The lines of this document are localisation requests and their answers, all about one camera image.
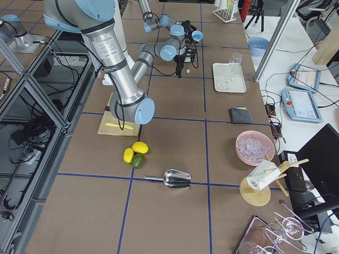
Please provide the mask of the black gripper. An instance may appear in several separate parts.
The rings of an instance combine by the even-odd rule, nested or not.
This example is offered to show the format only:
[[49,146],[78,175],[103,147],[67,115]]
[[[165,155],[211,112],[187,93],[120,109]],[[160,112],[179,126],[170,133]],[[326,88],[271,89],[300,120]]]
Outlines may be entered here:
[[197,41],[193,39],[193,35],[192,35],[192,33],[196,31],[197,28],[194,25],[192,25],[189,20],[182,21],[181,25],[184,27],[184,32],[185,32],[184,41],[188,44],[197,43]]
[[178,78],[182,77],[182,69],[184,68],[184,60],[185,60],[185,56],[187,53],[195,53],[195,60],[192,64],[192,66],[195,69],[198,69],[198,53],[197,53],[197,49],[192,49],[192,48],[185,48],[185,53],[181,54],[181,55],[177,55],[174,57],[174,61],[176,63],[176,69],[175,69],[175,75]]

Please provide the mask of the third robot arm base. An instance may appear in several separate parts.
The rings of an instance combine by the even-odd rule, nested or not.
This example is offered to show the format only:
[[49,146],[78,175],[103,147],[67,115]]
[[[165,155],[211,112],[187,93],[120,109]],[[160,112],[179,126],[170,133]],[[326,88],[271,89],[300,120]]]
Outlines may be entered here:
[[18,16],[8,14],[1,16],[1,39],[10,43],[9,48],[13,53],[35,53],[38,44]]

